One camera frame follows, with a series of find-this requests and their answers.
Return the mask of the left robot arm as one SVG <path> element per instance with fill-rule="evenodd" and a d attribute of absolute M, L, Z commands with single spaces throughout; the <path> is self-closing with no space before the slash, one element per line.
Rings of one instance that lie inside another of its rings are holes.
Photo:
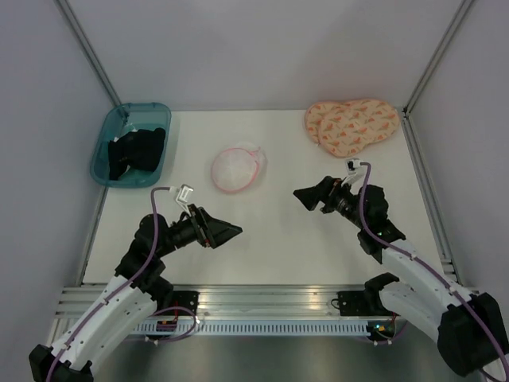
<path fill-rule="evenodd" d="M 242 231 L 195 205 L 171 224 L 156 212 L 145 216 L 101 295 L 58 340 L 31 351 L 33 379 L 93 381 L 138 324 L 173 308 L 173 285 L 161 275 L 163 257 L 192 243 L 217 248 Z"/>

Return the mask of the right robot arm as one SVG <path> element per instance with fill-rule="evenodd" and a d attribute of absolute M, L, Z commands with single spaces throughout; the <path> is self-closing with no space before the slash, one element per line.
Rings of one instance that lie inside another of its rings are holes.
<path fill-rule="evenodd" d="M 338 212 L 354 224 L 360 247 L 386 268 L 364 284 L 368 312 L 404 318 L 433 340 L 459 376 L 494 361 L 508 367 L 508 338 L 498 302 L 488 293 L 471 292 L 421 259 L 390 221 L 383 188 L 365 185 L 354 194 L 346 181 L 327 176 L 293 195 L 309 211 Z"/>

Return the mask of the white mesh laundry bag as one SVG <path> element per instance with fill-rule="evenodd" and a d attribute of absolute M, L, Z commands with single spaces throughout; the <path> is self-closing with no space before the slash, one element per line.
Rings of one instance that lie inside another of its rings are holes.
<path fill-rule="evenodd" d="M 221 150 L 213 159 L 211 179 L 224 193 L 240 193 L 255 183 L 265 167 L 266 155 L 261 146 L 237 142 Z"/>

